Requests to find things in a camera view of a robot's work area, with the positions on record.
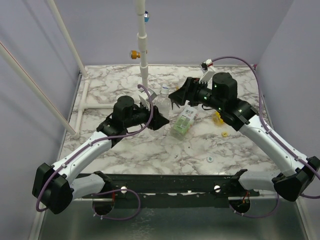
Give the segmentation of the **clear plastic bottle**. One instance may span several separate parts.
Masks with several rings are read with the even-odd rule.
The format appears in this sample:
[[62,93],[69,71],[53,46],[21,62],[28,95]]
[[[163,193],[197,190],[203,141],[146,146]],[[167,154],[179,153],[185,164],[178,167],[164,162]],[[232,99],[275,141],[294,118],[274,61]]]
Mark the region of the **clear plastic bottle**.
[[159,112],[166,118],[169,116],[171,101],[168,98],[168,91],[160,91],[159,95],[156,97],[155,105],[158,107]]

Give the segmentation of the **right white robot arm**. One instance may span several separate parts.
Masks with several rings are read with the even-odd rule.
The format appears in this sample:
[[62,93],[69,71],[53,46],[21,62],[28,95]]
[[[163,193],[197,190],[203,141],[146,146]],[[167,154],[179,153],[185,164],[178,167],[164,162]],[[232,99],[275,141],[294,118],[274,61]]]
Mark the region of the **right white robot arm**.
[[238,83],[227,72],[212,77],[212,87],[199,78],[189,77],[182,87],[169,94],[176,105],[204,105],[216,110],[223,122],[253,141],[276,164],[278,171],[253,172],[246,170],[230,183],[230,191],[241,196],[247,190],[278,193],[294,202],[313,181],[320,160],[295,150],[279,134],[268,127],[258,111],[247,101],[238,98]]

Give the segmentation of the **yellow drink bottle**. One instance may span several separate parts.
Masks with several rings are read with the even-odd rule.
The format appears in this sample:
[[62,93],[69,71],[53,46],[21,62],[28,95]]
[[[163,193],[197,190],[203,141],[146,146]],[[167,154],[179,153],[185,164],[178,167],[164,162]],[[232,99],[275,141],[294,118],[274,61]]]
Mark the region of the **yellow drink bottle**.
[[217,126],[222,126],[224,125],[224,121],[222,120],[221,118],[221,115],[219,112],[215,111],[213,114],[212,114],[212,121],[215,125]]

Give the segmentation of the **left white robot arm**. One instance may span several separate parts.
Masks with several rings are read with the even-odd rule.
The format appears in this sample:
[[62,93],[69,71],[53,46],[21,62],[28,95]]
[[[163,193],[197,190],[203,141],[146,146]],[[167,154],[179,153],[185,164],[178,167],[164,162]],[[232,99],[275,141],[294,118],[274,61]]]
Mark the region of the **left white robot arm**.
[[110,179],[101,172],[79,178],[81,171],[123,138],[135,135],[128,133],[128,128],[143,125],[157,131],[169,122],[157,106],[136,105],[132,97],[121,96],[113,112],[86,142],[54,164],[43,163],[37,168],[32,188],[32,195],[37,199],[36,210],[42,212],[40,204],[44,204],[46,210],[59,214],[75,199],[91,194],[107,197],[111,191]]

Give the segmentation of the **white blue bottle cap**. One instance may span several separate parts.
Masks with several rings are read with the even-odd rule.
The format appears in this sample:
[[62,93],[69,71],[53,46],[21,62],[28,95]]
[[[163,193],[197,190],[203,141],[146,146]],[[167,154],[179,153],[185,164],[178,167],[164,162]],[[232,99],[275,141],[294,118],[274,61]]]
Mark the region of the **white blue bottle cap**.
[[162,86],[161,90],[162,90],[162,91],[168,91],[168,90],[169,90],[169,87],[168,87],[168,86]]

